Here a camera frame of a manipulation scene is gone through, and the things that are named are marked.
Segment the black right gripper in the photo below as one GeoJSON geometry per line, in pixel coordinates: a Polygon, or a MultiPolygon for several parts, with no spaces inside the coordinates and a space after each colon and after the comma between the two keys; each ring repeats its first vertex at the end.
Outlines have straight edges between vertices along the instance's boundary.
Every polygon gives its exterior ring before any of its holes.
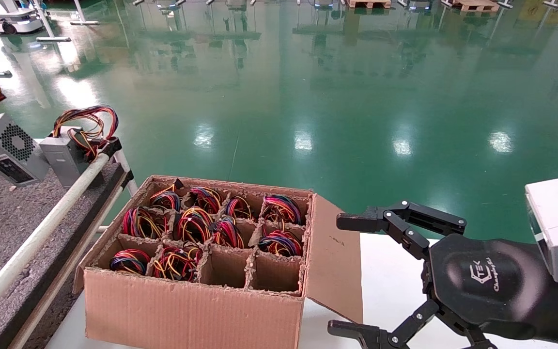
{"type": "Polygon", "coordinates": [[[358,340],[364,349],[407,349],[436,317],[468,338],[471,349],[496,349],[485,333],[558,343],[558,282],[536,245],[471,240],[462,236],[462,217],[409,201],[368,207],[360,215],[340,213],[336,225],[343,231],[386,234],[416,260],[428,260],[435,298],[428,298],[394,331],[331,320],[330,335],[358,340]],[[414,227],[447,237],[429,248],[414,227]]]}

